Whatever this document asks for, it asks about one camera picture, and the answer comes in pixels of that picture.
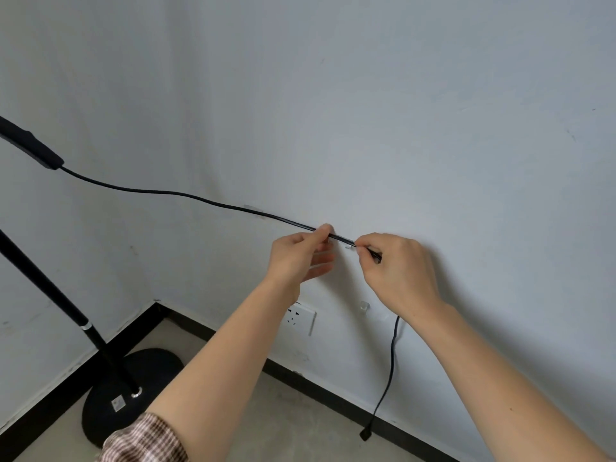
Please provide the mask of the person's right forearm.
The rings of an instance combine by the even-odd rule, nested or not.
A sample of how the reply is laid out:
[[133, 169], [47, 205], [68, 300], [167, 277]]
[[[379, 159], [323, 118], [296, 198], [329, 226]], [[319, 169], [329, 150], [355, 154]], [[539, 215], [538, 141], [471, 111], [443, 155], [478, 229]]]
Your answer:
[[610, 456], [445, 303], [402, 304], [496, 462], [610, 462]]

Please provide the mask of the black round lamp base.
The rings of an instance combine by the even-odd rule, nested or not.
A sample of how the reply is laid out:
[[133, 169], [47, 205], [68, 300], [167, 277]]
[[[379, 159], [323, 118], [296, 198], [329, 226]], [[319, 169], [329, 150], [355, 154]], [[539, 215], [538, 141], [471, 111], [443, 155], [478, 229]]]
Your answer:
[[[95, 383], [82, 408], [81, 427], [88, 441], [98, 448], [113, 432], [133, 424], [184, 368], [178, 356], [160, 348], [138, 350], [122, 357], [122, 362], [142, 394], [133, 398], [114, 372], [106, 372]], [[126, 407], [116, 413], [111, 401], [119, 395], [126, 400]]]

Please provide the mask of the person's left forearm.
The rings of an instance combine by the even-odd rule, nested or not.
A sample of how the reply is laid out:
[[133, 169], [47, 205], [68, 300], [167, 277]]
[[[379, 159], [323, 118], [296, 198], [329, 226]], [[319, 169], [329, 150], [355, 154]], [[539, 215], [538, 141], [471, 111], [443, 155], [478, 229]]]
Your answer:
[[225, 461], [300, 284], [264, 279], [148, 408], [170, 426], [189, 462]]

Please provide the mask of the black floor lamp pole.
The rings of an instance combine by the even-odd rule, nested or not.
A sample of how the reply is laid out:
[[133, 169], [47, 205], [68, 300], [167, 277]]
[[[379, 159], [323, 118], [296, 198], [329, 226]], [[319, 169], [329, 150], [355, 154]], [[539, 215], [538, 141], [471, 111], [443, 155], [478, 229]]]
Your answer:
[[99, 334], [93, 323], [66, 297], [65, 294], [30, 260], [30, 258], [0, 230], [0, 253], [30, 280], [53, 304], [63, 311], [88, 337], [96, 349], [113, 369], [118, 378], [136, 398], [142, 394], [142, 388], [127, 371], [121, 358], [116, 357], [108, 344]]

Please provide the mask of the black baseboard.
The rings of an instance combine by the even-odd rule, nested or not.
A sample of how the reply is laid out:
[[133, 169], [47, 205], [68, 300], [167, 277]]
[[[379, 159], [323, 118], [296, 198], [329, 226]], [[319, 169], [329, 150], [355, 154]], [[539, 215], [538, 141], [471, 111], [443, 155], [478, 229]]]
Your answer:
[[[112, 351], [118, 353], [130, 351], [164, 318], [171, 319], [186, 332], [203, 340], [211, 338], [214, 334], [213, 329], [160, 303], [154, 303], [135, 319], [128, 321], [127, 326], [123, 326], [110, 340]], [[62, 379], [25, 414], [9, 424], [0, 434], [0, 462], [13, 462], [22, 454], [89, 391], [96, 379], [102, 376], [104, 367], [103, 358], [99, 353], [94, 354], [79, 365], [76, 371]], [[298, 372], [289, 370], [272, 360], [266, 361], [263, 372], [357, 424], [368, 421], [369, 412], [302, 377]], [[372, 431], [374, 435], [379, 435], [424, 462], [460, 462], [381, 418], [375, 419]]]

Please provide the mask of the person's left hand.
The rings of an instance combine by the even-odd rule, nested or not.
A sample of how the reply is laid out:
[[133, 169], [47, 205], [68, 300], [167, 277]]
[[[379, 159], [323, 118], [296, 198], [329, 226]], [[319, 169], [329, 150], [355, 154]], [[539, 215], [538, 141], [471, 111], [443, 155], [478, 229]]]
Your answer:
[[[319, 228], [332, 228], [331, 233], [333, 231], [330, 224]], [[286, 305], [299, 299], [302, 283], [322, 277], [334, 268], [333, 244], [328, 240], [328, 243], [318, 246], [303, 246], [303, 233], [275, 240], [270, 252], [264, 283], [280, 295]]]

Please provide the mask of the white wall socket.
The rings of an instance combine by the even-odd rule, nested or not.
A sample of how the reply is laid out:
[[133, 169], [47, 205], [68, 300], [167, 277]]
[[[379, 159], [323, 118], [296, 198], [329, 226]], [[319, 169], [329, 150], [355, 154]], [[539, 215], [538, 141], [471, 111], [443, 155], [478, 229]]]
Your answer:
[[295, 302], [292, 304], [282, 320], [284, 327], [289, 328], [302, 336], [311, 336], [317, 312], [311, 306]]

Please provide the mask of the person's right hand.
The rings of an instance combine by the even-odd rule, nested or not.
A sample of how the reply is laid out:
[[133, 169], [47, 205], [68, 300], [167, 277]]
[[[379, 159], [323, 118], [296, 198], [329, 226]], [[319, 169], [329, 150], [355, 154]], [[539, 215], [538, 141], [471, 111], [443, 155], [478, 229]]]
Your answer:
[[413, 329], [419, 330], [443, 309], [431, 257], [420, 242], [388, 234], [384, 251], [357, 251], [367, 284]]

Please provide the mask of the plaid shirt sleeve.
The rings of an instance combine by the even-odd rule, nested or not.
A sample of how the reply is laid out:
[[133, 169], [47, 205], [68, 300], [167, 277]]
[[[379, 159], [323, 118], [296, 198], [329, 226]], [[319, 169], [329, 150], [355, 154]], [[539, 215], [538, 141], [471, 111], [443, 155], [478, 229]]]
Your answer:
[[163, 419], [143, 413], [105, 440], [96, 462], [189, 462], [189, 457]]

